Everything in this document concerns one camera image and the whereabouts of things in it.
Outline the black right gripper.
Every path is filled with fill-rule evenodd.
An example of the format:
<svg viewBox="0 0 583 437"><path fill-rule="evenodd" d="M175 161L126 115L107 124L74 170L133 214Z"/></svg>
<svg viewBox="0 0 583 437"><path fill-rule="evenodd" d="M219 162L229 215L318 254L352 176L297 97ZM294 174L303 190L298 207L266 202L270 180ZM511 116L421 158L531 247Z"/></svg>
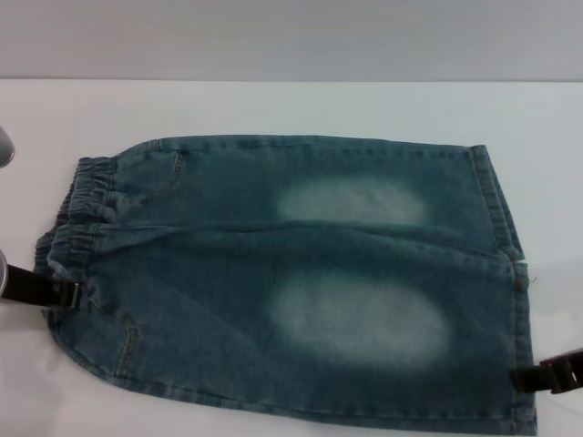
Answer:
<svg viewBox="0 0 583 437"><path fill-rule="evenodd" d="M517 391L534 393L550 391L562 394L582 388L582 349L543 360L540 365L518 368L510 372Z"/></svg>

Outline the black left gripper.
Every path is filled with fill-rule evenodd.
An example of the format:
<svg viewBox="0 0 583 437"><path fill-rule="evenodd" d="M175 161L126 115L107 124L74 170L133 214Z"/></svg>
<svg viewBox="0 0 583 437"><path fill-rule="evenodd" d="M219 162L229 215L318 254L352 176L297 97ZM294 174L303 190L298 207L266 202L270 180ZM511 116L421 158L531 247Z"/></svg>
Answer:
<svg viewBox="0 0 583 437"><path fill-rule="evenodd" d="M8 264L1 267L2 303L70 311L79 309L82 294L82 283L51 280Z"/></svg>

